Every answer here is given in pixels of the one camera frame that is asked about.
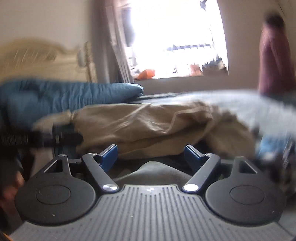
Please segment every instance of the bedsheet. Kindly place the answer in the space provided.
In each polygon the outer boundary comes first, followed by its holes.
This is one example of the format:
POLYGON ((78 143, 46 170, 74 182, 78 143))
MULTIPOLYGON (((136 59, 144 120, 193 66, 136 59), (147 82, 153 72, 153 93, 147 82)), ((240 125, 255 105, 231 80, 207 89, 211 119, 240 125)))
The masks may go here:
POLYGON ((296 109, 291 105, 260 96, 255 90, 200 91, 174 97, 137 99, 132 103, 174 104, 201 100, 237 114, 249 128, 260 127, 261 134, 296 136, 296 109))

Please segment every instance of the blue pillow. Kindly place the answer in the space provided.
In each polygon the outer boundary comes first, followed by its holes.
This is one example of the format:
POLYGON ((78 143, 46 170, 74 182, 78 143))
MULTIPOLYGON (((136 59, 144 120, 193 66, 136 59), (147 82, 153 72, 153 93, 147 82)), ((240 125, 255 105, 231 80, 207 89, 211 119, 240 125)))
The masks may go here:
POLYGON ((38 79, 16 80, 0 86, 0 108, 9 125, 30 129, 49 114, 74 111, 86 105, 125 103, 143 94, 137 84, 55 82, 38 79))

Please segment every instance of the blue clamp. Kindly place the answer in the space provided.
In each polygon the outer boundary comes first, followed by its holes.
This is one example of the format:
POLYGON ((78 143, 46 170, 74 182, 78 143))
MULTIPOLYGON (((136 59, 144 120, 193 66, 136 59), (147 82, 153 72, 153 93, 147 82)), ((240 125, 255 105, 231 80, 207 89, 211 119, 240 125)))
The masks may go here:
POLYGON ((197 172, 209 159, 208 156, 200 153, 192 145, 186 145, 184 147, 184 158, 194 172, 197 172))
POLYGON ((114 144, 103 150, 100 154, 94 156, 94 159, 104 170, 104 172, 108 172, 111 169, 117 158, 118 147, 114 144))

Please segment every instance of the blue object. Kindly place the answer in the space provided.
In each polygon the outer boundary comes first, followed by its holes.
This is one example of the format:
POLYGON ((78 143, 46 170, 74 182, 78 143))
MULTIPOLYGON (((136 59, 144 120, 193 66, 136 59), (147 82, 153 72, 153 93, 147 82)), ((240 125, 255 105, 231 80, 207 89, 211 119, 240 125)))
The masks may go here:
POLYGON ((6 125, 28 130, 49 114, 86 105, 115 104, 143 95, 137 84, 97 84, 17 79, 0 86, 0 108, 6 125))
POLYGON ((260 146, 256 150, 257 158, 262 159, 268 153, 273 153, 275 156, 276 154, 282 155, 290 139, 291 136, 289 135, 285 137, 264 135, 260 146))
POLYGON ((197 172, 202 165, 208 160, 208 156, 200 153, 192 145, 186 145, 184 147, 184 158, 188 165, 194 172, 197 172))
POLYGON ((95 157, 104 172, 108 172, 118 158, 118 147, 111 145, 95 157))

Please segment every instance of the hand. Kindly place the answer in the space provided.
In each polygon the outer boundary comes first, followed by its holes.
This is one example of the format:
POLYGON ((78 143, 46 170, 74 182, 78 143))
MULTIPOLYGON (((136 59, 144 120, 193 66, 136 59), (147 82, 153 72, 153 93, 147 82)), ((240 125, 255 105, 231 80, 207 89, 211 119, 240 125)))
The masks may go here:
POLYGON ((2 195, 0 196, 0 207, 6 212, 6 214, 15 214, 15 195, 17 194, 18 188, 24 185, 24 178, 20 172, 15 175, 14 182, 3 189, 2 195))

